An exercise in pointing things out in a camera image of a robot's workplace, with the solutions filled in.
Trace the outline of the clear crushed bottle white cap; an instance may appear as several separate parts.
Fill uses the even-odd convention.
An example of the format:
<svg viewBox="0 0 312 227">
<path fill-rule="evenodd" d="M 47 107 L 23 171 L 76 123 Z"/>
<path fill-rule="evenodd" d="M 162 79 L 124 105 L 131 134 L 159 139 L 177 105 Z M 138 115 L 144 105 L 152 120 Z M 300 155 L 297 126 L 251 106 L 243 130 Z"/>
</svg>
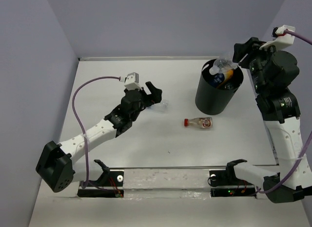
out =
<svg viewBox="0 0 312 227">
<path fill-rule="evenodd" d="M 235 89 L 235 85 L 233 83 L 226 83 L 224 85 L 224 89 L 225 90 L 233 90 L 233 89 Z"/>
</svg>

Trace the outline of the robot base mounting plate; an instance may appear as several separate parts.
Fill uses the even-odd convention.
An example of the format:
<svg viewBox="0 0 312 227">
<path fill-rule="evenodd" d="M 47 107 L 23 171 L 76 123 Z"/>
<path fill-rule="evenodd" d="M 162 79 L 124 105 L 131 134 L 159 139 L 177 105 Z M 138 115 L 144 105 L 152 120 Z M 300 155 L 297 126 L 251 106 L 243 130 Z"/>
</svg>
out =
<svg viewBox="0 0 312 227">
<path fill-rule="evenodd" d="M 79 188 L 81 198 L 210 198 L 255 196 L 255 187 L 246 182 L 221 180 L 223 169 L 135 168 L 112 169 L 99 185 Z"/>
</svg>

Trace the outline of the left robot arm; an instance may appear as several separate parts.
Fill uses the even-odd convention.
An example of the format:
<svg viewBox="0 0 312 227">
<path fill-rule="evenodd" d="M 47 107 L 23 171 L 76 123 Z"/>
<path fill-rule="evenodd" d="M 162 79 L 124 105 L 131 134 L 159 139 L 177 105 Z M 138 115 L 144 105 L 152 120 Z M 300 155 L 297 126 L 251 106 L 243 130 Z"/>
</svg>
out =
<svg viewBox="0 0 312 227">
<path fill-rule="evenodd" d="M 126 88 L 120 104 L 95 126 L 67 141 L 50 141 L 43 147 L 36 172 L 54 193 L 63 191 L 73 182 L 76 175 L 74 164 L 81 157 L 86 158 L 92 149 L 126 132 L 141 111 L 161 102 L 162 90 L 151 82 L 146 82 L 146 86 L 149 94 L 138 87 Z"/>
</svg>

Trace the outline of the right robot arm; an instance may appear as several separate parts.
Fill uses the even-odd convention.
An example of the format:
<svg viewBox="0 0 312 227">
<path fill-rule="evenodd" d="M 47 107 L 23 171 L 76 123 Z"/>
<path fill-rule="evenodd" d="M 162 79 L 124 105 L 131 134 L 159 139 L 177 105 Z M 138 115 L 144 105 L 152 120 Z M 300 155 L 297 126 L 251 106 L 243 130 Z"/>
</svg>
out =
<svg viewBox="0 0 312 227">
<path fill-rule="evenodd" d="M 300 131 L 300 109 L 291 82 L 299 75 L 297 59 L 277 41 L 250 38 L 234 45 L 233 62 L 250 71 L 256 103 L 270 133 L 279 163 L 274 173 L 240 159 L 227 163 L 225 180 L 244 180 L 275 203 L 290 203 L 312 193 L 312 169 Z"/>
</svg>

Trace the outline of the orange juice bottle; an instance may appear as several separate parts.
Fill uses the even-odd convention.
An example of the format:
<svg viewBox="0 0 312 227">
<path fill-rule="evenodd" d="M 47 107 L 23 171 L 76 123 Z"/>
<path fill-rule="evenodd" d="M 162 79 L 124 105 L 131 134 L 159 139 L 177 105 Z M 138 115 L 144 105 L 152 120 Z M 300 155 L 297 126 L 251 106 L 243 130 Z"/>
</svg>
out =
<svg viewBox="0 0 312 227">
<path fill-rule="evenodd" d="M 230 69 L 224 73 L 215 74 L 210 82 L 210 85 L 214 88 L 220 88 L 223 84 L 232 78 L 233 74 L 233 69 Z"/>
</svg>

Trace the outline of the clear bottle blue label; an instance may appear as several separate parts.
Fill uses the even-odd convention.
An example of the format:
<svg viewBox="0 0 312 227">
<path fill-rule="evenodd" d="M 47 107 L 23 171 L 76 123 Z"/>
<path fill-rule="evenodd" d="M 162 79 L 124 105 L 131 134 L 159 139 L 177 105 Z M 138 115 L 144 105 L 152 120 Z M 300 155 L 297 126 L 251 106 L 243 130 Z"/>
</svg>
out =
<svg viewBox="0 0 312 227">
<path fill-rule="evenodd" d="M 166 113 L 168 111 L 168 105 L 169 102 L 167 100 L 162 100 L 160 103 L 147 107 L 147 109 L 158 113 Z"/>
</svg>

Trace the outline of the clear bottle blue cap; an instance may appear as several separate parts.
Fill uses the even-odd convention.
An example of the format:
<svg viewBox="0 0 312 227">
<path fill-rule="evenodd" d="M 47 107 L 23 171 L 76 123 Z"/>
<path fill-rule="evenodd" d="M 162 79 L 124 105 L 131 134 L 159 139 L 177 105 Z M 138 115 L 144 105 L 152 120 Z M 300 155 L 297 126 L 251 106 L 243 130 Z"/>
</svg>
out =
<svg viewBox="0 0 312 227">
<path fill-rule="evenodd" d="M 209 70 L 211 75 L 226 73 L 231 69 L 236 69 L 237 64 L 233 62 L 233 52 L 227 52 L 219 56 L 213 63 L 212 68 Z"/>
</svg>

